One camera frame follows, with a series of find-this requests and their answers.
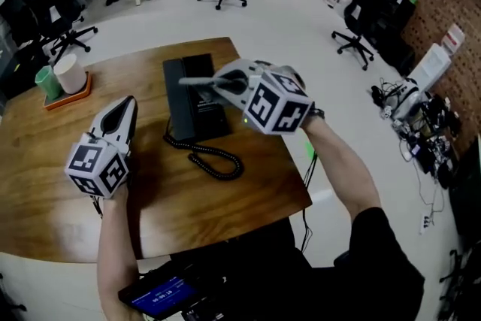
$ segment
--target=forearm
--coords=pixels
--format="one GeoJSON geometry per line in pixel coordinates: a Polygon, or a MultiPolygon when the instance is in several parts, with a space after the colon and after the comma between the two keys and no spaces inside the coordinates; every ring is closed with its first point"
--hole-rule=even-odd
{"type": "Polygon", "coordinates": [[[116,191],[114,198],[104,201],[104,218],[98,245],[97,284],[101,306],[108,320],[140,317],[118,299],[118,292],[138,279],[137,260],[127,219],[127,196],[124,185],[116,191]]]}
{"type": "Polygon", "coordinates": [[[354,150],[320,118],[307,118],[303,129],[352,220],[369,207],[380,207],[371,174],[354,150]]]}

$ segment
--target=white marker cube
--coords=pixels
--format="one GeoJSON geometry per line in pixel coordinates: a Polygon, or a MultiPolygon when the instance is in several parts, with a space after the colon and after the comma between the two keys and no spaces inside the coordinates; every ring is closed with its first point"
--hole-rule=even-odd
{"type": "Polygon", "coordinates": [[[106,141],[79,143],[68,157],[65,173],[88,195],[110,198],[129,170],[118,149],[106,141]]]}
{"type": "Polygon", "coordinates": [[[294,134],[312,103],[293,77],[265,71],[246,104],[244,119],[264,134],[294,134]]]}

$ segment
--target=screen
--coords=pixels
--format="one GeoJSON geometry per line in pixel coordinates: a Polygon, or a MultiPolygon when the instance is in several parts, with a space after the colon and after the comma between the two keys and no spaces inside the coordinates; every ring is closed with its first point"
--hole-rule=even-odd
{"type": "Polygon", "coordinates": [[[132,304],[147,314],[160,314],[194,295],[197,291],[182,278],[172,277],[166,283],[150,290],[132,304]]]}

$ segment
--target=white floor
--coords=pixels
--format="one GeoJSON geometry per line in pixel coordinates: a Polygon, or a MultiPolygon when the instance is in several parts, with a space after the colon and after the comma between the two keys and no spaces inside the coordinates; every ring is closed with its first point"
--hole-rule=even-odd
{"type": "MultiPolygon", "coordinates": [[[[412,163],[401,158],[389,121],[380,119],[368,94],[380,77],[397,80],[399,76],[378,55],[364,72],[353,53],[337,54],[338,43],[331,32],[342,32],[345,25],[324,0],[247,1],[248,7],[242,8],[239,2],[228,0],[221,11],[216,11],[215,0],[143,1],[139,7],[134,0],[120,0],[108,8],[105,0],[95,0],[86,10],[83,23],[94,23],[99,30],[85,39],[92,51],[72,51],[83,65],[88,65],[151,47],[229,36],[244,58],[296,68],[306,81],[309,95],[325,110],[329,124],[368,165],[402,248],[426,278],[418,319],[434,319],[443,288],[438,280],[449,272],[449,250],[457,246],[458,239],[446,192],[444,212],[436,214],[435,226],[419,234],[421,215],[427,207],[419,197],[416,172],[412,163]]],[[[299,132],[285,139],[304,175],[310,161],[306,138],[299,132]]],[[[422,194],[431,201],[434,182],[429,176],[420,177],[422,194]]],[[[307,220],[314,234],[306,256],[313,266],[329,266],[348,249],[349,217],[332,194],[320,165],[309,190],[314,205],[307,210],[307,220]]],[[[441,204],[438,191],[437,208],[441,204]]],[[[296,214],[291,220],[300,243],[304,235],[301,216],[296,214]]],[[[163,260],[139,264],[142,271],[147,271],[163,260]]],[[[0,253],[0,272],[5,276],[5,290],[29,309],[23,315],[27,320],[104,319],[94,265],[40,262],[0,253]]]]}

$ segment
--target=white cup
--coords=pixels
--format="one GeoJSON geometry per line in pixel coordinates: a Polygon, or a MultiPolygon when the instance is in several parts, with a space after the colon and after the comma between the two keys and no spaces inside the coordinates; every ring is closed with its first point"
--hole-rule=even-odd
{"type": "Polygon", "coordinates": [[[87,74],[83,67],[78,64],[74,53],[65,55],[55,67],[53,73],[57,76],[63,90],[68,94],[75,94],[82,90],[87,82],[87,74]]]}

